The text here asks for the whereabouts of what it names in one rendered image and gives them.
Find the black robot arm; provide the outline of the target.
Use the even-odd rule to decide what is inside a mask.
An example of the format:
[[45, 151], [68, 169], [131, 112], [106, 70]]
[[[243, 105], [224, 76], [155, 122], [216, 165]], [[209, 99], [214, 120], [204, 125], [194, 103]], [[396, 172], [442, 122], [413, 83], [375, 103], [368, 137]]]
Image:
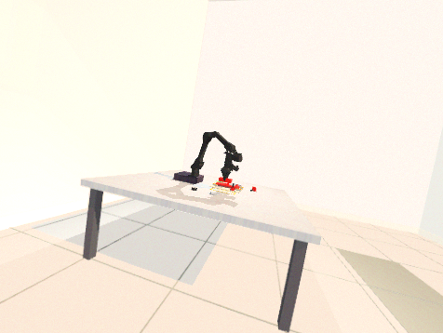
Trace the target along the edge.
[[[236, 151], [235, 146], [233, 143], [227, 141], [219, 132], [213, 131], [213, 132], [204, 132], [203, 134], [203, 143], [199, 152], [198, 157], [195, 159], [194, 163], [191, 165], [191, 176], [198, 177], [199, 176], [199, 169], [201, 169], [204, 166], [204, 155], [207, 150], [208, 144], [211, 142], [213, 138], [217, 138], [224, 146], [226, 152], [225, 160], [228, 161], [235, 161], [241, 163], [243, 160], [242, 153], [238, 153]], [[228, 153], [229, 152], [229, 153]], [[230, 168], [234, 171], [238, 171], [239, 166], [234, 166], [234, 163], [230, 165]]]

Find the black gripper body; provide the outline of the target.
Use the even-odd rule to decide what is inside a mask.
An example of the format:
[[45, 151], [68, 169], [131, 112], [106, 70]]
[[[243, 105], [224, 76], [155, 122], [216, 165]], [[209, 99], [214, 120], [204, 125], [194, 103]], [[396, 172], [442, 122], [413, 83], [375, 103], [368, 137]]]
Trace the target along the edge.
[[228, 161], [228, 160], [225, 160], [224, 161], [224, 167], [222, 167], [221, 168], [221, 171], [223, 171], [223, 172], [230, 172], [230, 171], [233, 171], [231, 168], [230, 168], [230, 165], [233, 163], [233, 161]]

